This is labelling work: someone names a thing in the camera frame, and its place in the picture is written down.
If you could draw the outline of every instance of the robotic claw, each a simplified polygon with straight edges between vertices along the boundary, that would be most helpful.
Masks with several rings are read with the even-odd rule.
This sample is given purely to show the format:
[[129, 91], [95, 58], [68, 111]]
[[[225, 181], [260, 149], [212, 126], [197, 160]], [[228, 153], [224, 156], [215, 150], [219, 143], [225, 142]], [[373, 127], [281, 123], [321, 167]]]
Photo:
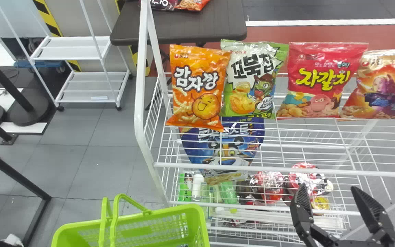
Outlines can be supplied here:
[[385, 208], [357, 187], [352, 186], [351, 193], [371, 233], [366, 241], [339, 240], [315, 225], [306, 185], [298, 189], [290, 202], [290, 214], [298, 236], [307, 247], [318, 247], [315, 240], [324, 247], [394, 247], [395, 231]]

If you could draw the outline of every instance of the green shopping basket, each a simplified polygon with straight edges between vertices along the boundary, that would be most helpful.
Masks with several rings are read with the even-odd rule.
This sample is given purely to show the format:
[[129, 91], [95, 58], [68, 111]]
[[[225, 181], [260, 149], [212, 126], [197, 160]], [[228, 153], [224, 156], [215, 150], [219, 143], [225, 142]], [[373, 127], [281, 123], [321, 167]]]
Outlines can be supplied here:
[[[142, 212], [119, 216], [121, 199]], [[187, 204], [149, 210], [125, 194], [114, 199], [114, 211], [103, 198], [101, 219], [69, 223], [53, 236], [51, 247], [210, 247], [204, 211]]]

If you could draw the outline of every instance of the red floor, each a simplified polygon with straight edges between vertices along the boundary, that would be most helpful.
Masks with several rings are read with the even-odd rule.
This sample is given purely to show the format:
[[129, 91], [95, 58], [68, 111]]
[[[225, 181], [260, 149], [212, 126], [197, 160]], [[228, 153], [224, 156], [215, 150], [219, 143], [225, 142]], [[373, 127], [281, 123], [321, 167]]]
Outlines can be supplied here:
[[[395, 49], [395, 25], [248, 27], [245, 41], [368, 42], [369, 50]], [[205, 47], [220, 49], [220, 43], [207, 43]], [[166, 53], [169, 51], [169, 45], [160, 45], [160, 48]], [[169, 64], [165, 64], [165, 70], [170, 70]], [[156, 76], [154, 63], [150, 76]]]

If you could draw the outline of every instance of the basket handle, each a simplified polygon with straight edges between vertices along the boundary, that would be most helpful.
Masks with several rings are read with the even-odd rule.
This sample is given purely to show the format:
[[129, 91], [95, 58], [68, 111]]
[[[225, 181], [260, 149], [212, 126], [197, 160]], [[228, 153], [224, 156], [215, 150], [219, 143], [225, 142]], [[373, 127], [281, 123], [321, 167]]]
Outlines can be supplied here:
[[152, 214], [152, 211], [150, 209], [147, 209], [147, 208], [143, 207], [141, 204], [139, 204], [138, 202], [134, 201], [132, 198], [130, 198], [126, 194], [118, 194], [118, 195], [116, 195], [116, 197], [114, 198], [114, 214], [112, 216], [111, 231], [110, 231], [110, 234], [109, 234], [109, 239], [111, 240], [111, 247], [116, 247], [116, 244], [115, 244], [116, 228], [117, 228], [117, 224], [118, 224], [118, 217], [119, 217], [119, 212], [118, 211], [119, 211], [119, 208], [120, 208], [119, 203], [120, 203], [121, 199], [123, 199], [126, 202], [132, 204], [133, 206], [135, 206], [139, 210], [143, 211], [143, 215], [144, 216]]
[[101, 201], [101, 218], [100, 218], [100, 232], [98, 237], [98, 247], [103, 247], [105, 245], [105, 230], [106, 222], [110, 221], [113, 217], [111, 205], [109, 203], [108, 197], [103, 197]]

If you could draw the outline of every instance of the white plug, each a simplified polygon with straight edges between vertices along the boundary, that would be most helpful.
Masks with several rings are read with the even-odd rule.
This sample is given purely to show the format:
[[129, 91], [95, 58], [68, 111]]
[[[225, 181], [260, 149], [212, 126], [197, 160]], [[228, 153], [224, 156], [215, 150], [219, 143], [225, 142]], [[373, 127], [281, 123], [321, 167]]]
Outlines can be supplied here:
[[24, 245], [22, 244], [21, 239], [18, 238], [17, 236], [15, 236], [14, 234], [11, 234], [11, 233], [4, 240], [4, 242], [6, 242], [7, 244], [11, 244], [13, 246], [22, 246], [22, 247], [24, 247]]

